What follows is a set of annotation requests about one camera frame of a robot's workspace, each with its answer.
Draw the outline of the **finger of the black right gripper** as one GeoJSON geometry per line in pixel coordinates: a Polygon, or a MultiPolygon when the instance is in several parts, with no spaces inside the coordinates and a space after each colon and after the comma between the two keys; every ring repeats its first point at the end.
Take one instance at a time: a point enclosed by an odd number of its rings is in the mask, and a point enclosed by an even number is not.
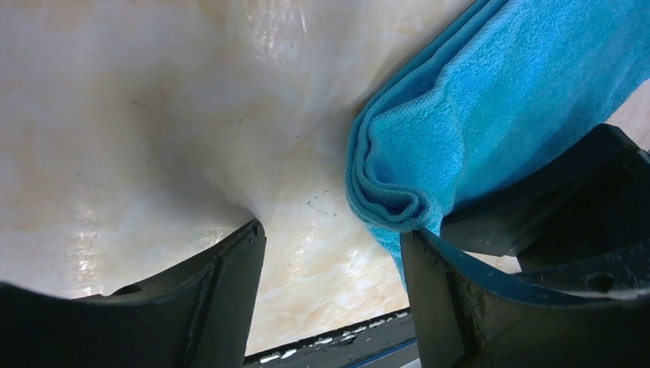
{"type": "Polygon", "coordinates": [[[462,251],[511,256],[520,277],[575,295],[649,293],[649,154],[598,125],[533,174],[447,215],[462,251]]]}

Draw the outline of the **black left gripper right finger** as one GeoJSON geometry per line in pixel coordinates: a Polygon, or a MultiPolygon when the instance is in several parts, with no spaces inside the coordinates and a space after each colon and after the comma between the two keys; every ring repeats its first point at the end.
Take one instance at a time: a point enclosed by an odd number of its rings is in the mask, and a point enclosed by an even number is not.
{"type": "Polygon", "coordinates": [[[424,367],[647,367],[649,243],[505,273],[437,235],[402,235],[424,367]]]}

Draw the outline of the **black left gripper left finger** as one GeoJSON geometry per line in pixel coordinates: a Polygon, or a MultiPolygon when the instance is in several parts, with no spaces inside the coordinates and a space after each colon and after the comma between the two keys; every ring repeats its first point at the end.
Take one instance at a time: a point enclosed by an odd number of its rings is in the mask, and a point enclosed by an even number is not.
{"type": "Polygon", "coordinates": [[[258,220],[110,295],[1,285],[3,367],[240,367],[266,236],[258,220]]]}

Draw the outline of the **bright blue terry towel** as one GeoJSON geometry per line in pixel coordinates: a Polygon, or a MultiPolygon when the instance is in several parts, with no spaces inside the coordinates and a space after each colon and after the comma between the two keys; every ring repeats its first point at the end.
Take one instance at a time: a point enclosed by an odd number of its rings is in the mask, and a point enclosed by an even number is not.
{"type": "Polygon", "coordinates": [[[402,269],[399,236],[557,158],[649,77],[647,1],[477,1],[354,120],[346,197],[402,269]]]}

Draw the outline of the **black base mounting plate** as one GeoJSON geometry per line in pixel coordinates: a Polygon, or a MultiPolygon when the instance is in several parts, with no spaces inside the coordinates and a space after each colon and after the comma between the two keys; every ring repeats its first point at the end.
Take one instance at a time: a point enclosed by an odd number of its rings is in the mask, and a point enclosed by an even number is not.
{"type": "Polygon", "coordinates": [[[243,367],[402,367],[418,358],[407,307],[247,356],[243,367]]]}

